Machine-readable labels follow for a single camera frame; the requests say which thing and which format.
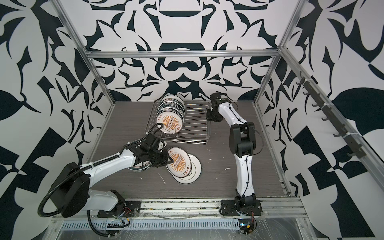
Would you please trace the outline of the white plate red green band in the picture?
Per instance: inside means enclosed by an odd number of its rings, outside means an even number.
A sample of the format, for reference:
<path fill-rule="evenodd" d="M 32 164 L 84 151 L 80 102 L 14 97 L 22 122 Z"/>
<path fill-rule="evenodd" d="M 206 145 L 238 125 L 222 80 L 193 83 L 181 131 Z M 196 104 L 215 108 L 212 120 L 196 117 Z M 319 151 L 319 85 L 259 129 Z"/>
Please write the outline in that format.
<path fill-rule="evenodd" d="M 135 166 L 131 166 L 128 169 L 131 171 L 134 171 L 134 172 L 143 172 L 143 171 L 149 169 L 151 166 L 152 166 L 151 162 L 145 161 L 145 162 L 139 163 Z"/>

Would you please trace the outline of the white plate orange sunburst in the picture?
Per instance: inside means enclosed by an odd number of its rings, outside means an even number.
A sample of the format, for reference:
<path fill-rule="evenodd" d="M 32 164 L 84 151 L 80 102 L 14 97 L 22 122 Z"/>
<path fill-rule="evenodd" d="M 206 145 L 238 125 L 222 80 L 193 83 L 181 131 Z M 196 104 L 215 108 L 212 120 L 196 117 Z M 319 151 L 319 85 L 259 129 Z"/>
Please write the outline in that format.
<path fill-rule="evenodd" d="M 168 154 L 173 161 L 167 164 L 168 171 L 177 178 L 185 178 L 191 172 L 192 161 L 187 152 L 181 148 L 173 147 L 168 150 Z"/>

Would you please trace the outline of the wire dish rack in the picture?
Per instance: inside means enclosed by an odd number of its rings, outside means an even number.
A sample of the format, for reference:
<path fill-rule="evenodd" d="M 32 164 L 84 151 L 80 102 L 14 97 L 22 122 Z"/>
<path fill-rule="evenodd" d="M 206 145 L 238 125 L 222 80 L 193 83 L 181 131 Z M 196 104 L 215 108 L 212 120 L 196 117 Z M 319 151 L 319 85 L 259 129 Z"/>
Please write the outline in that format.
<path fill-rule="evenodd" d="M 211 136 L 210 122 L 206 119 L 207 110 L 211 108 L 209 102 L 184 101 L 185 113 L 180 117 L 174 112 L 169 116 L 158 115 L 161 102 L 153 104 L 145 132 L 147 133 L 156 123 L 163 123 L 164 127 L 156 136 L 167 142 L 186 144 L 206 144 Z"/>

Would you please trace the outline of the white plate green cloud motif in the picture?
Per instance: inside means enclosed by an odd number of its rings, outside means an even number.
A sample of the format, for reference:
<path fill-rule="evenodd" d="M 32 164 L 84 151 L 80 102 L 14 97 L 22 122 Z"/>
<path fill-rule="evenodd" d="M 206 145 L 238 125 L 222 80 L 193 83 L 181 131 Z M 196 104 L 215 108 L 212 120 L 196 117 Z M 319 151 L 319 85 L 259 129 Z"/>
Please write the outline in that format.
<path fill-rule="evenodd" d="M 183 185 L 189 185 L 196 182 L 202 173 L 202 165 L 200 160 L 191 154 L 189 154 L 189 157 L 192 163 L 192 169 L 189 175 L 186 176 L 185 178 L 178 178 L 178 177 L 172 176 L 178 183 Z"/>

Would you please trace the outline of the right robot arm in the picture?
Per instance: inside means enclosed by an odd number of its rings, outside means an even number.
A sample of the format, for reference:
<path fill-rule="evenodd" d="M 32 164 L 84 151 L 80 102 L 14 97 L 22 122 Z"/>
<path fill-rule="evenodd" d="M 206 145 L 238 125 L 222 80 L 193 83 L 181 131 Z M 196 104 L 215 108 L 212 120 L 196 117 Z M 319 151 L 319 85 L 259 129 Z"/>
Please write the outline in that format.
<path fill-rule="evenodd" d="M 235 157 L 237 186 L 235 204 L 238 210 L 254 207 L 256 195 L 252 180 L 252 159 L 256 149 L 256 131 L 253 122 L 247 122 L 235 110 L 233 103 L 220 93 L 210 95 L 211 108 L 206 119 L 211 122 L 225 120 L 229 127 L 229 148 Z"/>

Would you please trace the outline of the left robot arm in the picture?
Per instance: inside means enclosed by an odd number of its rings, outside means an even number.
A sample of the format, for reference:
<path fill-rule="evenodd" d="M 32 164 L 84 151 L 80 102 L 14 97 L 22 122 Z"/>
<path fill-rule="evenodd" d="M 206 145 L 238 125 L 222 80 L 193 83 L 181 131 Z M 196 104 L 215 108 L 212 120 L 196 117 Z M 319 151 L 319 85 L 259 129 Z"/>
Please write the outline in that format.
<path fill-rule="evenodd" d="M 150 167 L 163 167 L 172 162 L 166 149 L 167 142 L 154 134 L 128 143 L 104 159 L 88 164 L 67 164 L 40 202 L 39 217 L 61 215 L 72 217 L 81 211 L 104 211 L 120 216 L 126 201 L 116 190 L 96 191 L 92 187 L 101 180 L 137 165 L 149 163 Z"/>

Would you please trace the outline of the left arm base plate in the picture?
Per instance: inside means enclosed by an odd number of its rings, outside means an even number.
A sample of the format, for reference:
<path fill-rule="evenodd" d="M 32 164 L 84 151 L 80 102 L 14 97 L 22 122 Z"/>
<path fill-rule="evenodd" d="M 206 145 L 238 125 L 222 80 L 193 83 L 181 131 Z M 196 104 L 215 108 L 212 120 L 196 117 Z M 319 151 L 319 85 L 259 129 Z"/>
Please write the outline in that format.
<path fill-rule="evenodd" d="M 125 203 L 118 203 L 111 211 L 99 210 L 98 218 L 130 218 L 138 215 L 141 211 L 141 201 L 125 201 Z"/>

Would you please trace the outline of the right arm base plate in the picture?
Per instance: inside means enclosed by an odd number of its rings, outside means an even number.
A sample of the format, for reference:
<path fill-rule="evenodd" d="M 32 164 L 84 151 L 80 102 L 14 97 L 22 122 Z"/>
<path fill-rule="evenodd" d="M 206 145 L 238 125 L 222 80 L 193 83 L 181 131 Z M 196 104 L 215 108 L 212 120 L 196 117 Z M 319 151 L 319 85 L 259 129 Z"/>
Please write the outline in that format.
<path fill-rule="evenodd" d="M 255 205 L 248 207 L 239 207 L 235 200 L 221 200 L 221 207 L 219 213 L 223 216 L 254 216 L 259 217 L 262 215 L 263 209 L 261 202 L 256 200 Z"/>

